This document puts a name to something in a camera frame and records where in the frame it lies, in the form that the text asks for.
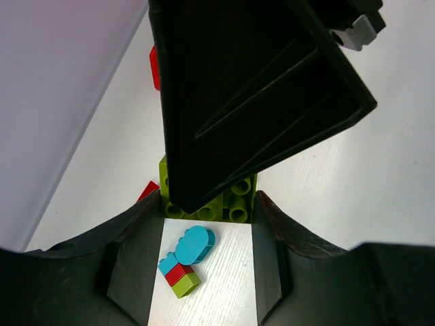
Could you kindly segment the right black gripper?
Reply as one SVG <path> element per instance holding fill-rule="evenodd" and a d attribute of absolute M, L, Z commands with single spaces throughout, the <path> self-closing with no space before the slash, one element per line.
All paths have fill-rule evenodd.
<path fill-rule="evenodd" d="M 378 0 L 312 0 L 309 2 L 340 46 L 360 51 L 385 28 Z"/>

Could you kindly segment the blue oval lego brick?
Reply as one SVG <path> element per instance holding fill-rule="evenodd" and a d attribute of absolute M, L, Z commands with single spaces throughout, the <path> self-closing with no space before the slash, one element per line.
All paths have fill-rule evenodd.
<path fill-rule="evenodd" d="M 215 234 L 201 225 L 188 228 L 178 240 L 175 256 L 183 265 L 199 264 L 206 258 L 215 244 Z"/>

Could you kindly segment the red small lego brick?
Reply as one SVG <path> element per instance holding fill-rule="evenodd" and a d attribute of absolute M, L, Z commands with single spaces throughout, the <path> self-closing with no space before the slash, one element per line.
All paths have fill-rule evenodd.
<path fill-rule="evenodd" d="M 165 279 L 170 287 L 173 287 L 185 275 L 194 273 L 191 266 L 176 264 L 169 272 L 165 274 Z"/>

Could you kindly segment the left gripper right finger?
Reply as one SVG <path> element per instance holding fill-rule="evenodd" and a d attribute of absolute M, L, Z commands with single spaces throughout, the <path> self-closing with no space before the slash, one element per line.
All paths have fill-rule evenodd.
<path fill-rule="evenodd" d="M 344 250 L 264 192 L 251 227 L 259 325 L 433 325 L 434 248 L 364 243 Z"/>

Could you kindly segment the green small lego brick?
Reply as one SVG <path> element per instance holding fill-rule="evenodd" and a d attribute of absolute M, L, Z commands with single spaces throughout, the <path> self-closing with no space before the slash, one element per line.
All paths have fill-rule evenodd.
<path fill-rule="evenodd" d="M 171 288 L 178 299 L 189 295 L 201 284 L 200 278 L 195 272 L 185 274 Z"/>

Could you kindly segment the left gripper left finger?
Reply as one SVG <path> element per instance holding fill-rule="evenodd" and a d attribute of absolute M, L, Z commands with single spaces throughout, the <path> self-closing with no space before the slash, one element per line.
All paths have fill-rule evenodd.
<path fill-rule="evenodd" d="M 2 325 L 146 325 L 162 239 L 155 191 L 47 251 L 1 250 Z"/>

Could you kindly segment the blue small lego brick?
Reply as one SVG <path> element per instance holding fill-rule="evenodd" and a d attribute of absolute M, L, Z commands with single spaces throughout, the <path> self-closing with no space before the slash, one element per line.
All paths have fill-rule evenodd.
<path fill-rule="evenodd" d="M 163 276 L 166 276 L 179 263 L 174 252 L 168 252 L 166 257 L 158 262 L 158 269 Z"/>

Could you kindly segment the green square lego brick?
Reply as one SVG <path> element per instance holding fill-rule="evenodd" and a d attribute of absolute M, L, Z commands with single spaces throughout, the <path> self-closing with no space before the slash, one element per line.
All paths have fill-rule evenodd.
<path fill-rule="evenodd" d="M 160 195 L 162 210 L 169 219 L 189 219 L 197 221 L 223 221 L 232 223 L 251 223 L 258 175 L 254 174 L 225 191 L 217 198 L 201 207 L 197 212 L 188 214 L 173 205 L 169 200 L 169 179 L 167 160 L 164 156 L 159 162 Z"/>

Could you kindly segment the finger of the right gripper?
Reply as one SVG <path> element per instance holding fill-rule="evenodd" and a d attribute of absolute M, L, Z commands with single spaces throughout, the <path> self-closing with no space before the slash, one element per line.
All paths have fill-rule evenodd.
<path fill-rule="evenodd" d="M 376 100 L 310 1 L 150 1 L 169 199 L 194 213 Z"/>

